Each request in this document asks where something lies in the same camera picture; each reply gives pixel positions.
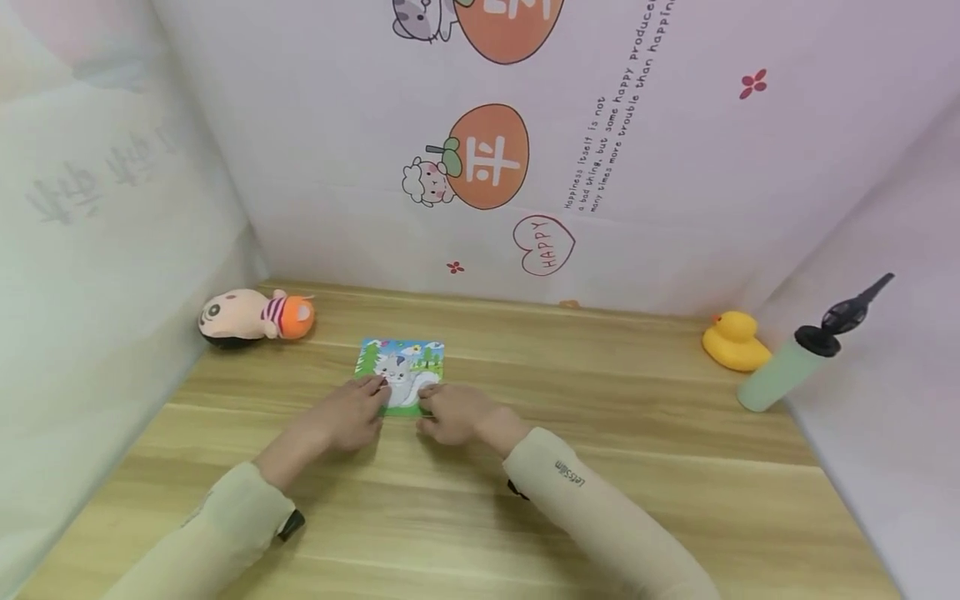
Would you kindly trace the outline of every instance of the black sleeve tag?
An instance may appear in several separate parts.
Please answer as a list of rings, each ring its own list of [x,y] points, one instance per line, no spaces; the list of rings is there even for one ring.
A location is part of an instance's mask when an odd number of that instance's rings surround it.
[[[286,524],[283,525],[283,529],[281,529],[280,533],[276,534],[276,536],[280,538],[280,541],[287,541],[305,524],[306,517],[303,516],[303,513],[299,510],[294,510],[290,518],[287,519]]]
[[[523,495],[522,493],[520,493],[520,490],[518,490],[518,489],[516,488],[516,486],[514,485],[514,482],[511,481],[511,480],[509,480],[509,479],[507,480],[507,488],[509,488],[511,492],[513,492],[514,494],[520,496],[520,497],[523,498],[524,500],[528,500],[528,501],[530,500],[530,498],[528,498],[527,496],[525,496],[525,495]]]

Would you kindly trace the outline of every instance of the hand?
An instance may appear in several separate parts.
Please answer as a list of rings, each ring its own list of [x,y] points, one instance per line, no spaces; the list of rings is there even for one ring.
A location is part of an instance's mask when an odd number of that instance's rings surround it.
[[[383,377],[351,379],[297,417],[288,431],[317,454],[328,449],[359,450],[380,434],[380,409],[389,399],[390,388]]]
[[[376,440],[383,426],[380,408],[389,399],[382,377],[351,379],[296,417],[253,463],[267,483],[286,492],[327,450],[358,450]]]
[[[480,440],[504,459],[532,429],[513,410],[469,386],[424,386],[420,406],[432,414],[417,421],[421,434],[446,445]]]

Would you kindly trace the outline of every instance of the chinese character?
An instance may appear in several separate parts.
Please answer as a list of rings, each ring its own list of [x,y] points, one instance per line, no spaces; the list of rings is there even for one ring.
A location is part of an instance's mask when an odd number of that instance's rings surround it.
[[[86,169],[75,169],[69,162],[64,162],[68,179],[57,178],[60,192],[66,198],[79,196],[77,206],[86,206],[100,200],[97,190],[97,179]],[[86,216],[91,217],[97,212],[96,206],[91,206]]]
[[[130,134],[131,145],[124,150],[113,146],[110,148],[110,155],[113,160],[107,159],[107,165],[110,171],[116,176],[116,182],[123,185],[136,187],[140,182],[137,175],[143,177],[143,181],[149,181],[154,170],[154,150],[146,138],[140,137],[136,133]]]
[[[483,10],[489,14],[507,14],[507,18],[516,19],[516,10],[520,3],[532,9],[537,5],[537,0],[483,0]],[[543,20],[550,20],[550,0],[540,0],[543,6]]]
[[[45,181],[34,181],[35,194],[27,192],[27,202],[32,204],[43,215],[41,223],[50,223],[51,221],[60,221],[64,225],[70,225],[72,220],[70,213],[60,205],[60,194],[47,185]]]
[[[500,184],[500,171],[502,169],[520,168],[519,162],[515,160],[505,160],[503,158],[503,146],[506,144],[506,141],[502,135],[498,135],[494,142],[495,148],[491,148],[490,144],[486,142],[480,142],[480,152],[492,156],[477,156],[477,138],[472,135],[467,138],[467,181],[473,181],[474,168],[493,167],[492,185],[496,187]],[[476,178],[480,181],[486,181],[489,177],[489,171],[486,169],[477,169]]]

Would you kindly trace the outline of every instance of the white wall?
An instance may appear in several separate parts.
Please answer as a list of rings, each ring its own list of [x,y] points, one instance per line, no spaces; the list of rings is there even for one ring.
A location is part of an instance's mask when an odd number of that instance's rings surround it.
[[[477,32],[531,38],[541,1],[511,21],[481,19],[502,3],[477,0],[432,43],[397,36],[388,0],[156,2],[275,275],[664,313],[755,308],[960,92],[960,3],[651,3],[554,0],[545,43],[504,65],[474,49]],[[741,100],[760,69],[768,87]],[[614,133],[626,124],[627,105],[612,102],[624,76],[637,104],[628,134],[610,134],[623,146],[604,198],[590,212],[595,183],[588,210],[567,208],[586,145],[597,159],[591,121],[599,131],[619,106]],[[487,103],[513,107],[529,134],[516,196],[468,205],[499,199],[491,185],[414,203],[403,167],[436,159],[425,145]],[[524,271],[514,239],[535,214],[576,240],[548,226],[551,252],[572,253],[546,276]]]
[[[960,564],[960,100],[760,312],[774,345],[896,278],[790,405],[904,595],[956,597]]]
[[[146,1],[8,0],[0,31],[0,597],[12,597],[196,360],[203,302],[263,269]],[[144,161],[127,154],[145,148]]]

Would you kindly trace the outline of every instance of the striped shirt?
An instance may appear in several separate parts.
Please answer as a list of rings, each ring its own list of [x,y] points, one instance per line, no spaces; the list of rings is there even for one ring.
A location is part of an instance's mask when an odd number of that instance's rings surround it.
[[[267,302],[267,305],[260,312],[260,319],[270,321],[276,325],[276,330],[283,336],[283,325],[280,324],[280,315],[283,314],[283,308],[287,305],[287,297],[274,298]]]

